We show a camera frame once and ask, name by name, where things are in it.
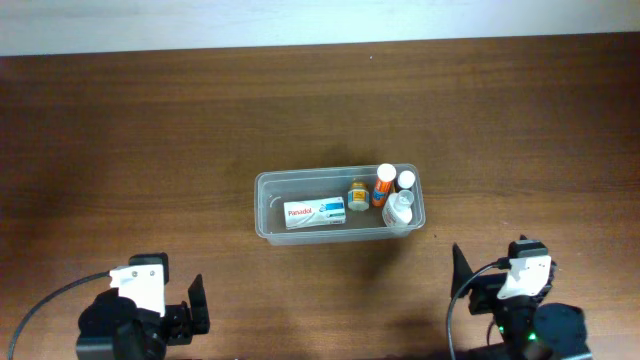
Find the white squeeze bottle clear cap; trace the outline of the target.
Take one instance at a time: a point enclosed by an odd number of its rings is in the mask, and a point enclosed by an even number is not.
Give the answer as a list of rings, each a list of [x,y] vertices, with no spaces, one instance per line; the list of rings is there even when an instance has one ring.
[[[382,210],[382,218],[387,227],[404,228],[413,218],[412,205],[415,197],[410,190],[392,193]]]

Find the dark bottle white cap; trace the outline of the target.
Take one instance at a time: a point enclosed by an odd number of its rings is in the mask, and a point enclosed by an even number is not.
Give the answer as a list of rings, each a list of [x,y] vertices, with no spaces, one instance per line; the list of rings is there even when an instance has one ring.
[[[395,181],[395,190],[400,192],[402,190],[410,190],[416,182],[416,175],[413,171],[402,171]]]

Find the orange tube white cap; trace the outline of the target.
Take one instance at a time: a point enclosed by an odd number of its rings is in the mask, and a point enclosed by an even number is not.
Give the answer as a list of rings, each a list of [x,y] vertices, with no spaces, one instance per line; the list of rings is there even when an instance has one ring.
[[[385,205],[396,174],[396,168],[389,163],[383,163],[377,168],[377,179],[371,193],[371,203],[374,207],[383,207]]]

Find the gold lid balm jar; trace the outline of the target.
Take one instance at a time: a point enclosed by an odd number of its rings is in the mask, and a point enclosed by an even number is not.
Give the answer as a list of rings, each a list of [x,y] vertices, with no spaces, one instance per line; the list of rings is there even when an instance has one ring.
[[[354,181],[347,194],[347,206],[352,211],[366,211],[370,207],[370,194],[365,182]]]

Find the white Panadol box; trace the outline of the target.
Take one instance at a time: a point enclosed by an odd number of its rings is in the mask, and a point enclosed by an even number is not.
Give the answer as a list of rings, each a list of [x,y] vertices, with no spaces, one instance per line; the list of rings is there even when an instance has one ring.
[[[342,197],[285,202],[283,209],[287,230],[346,223]]]

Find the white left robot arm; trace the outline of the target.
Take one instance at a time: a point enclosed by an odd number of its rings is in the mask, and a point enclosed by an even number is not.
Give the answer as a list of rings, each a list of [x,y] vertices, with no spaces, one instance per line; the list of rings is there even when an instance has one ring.
[[[138,307],[117,289],[99,294],[79,320],[76,355],[81,360],[163,360],[170,346],[188,345],[199,331],[188,304],[167,313]]]

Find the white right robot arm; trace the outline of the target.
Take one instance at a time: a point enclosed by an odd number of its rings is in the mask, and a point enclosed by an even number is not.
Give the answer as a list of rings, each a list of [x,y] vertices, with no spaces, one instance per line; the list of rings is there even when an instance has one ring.
[[[557,264],[539,240],[524,236],[509,244],[508,253],[471,269],[457,244],[452,245],[451,298],[446,314],[447,353],[438,359],[553,360],[591,359],[584,311],[543,300],[552,289]],[[459,299],[469,298],[472,315],[490,314],[500,343],[457,351],[453,313]]]

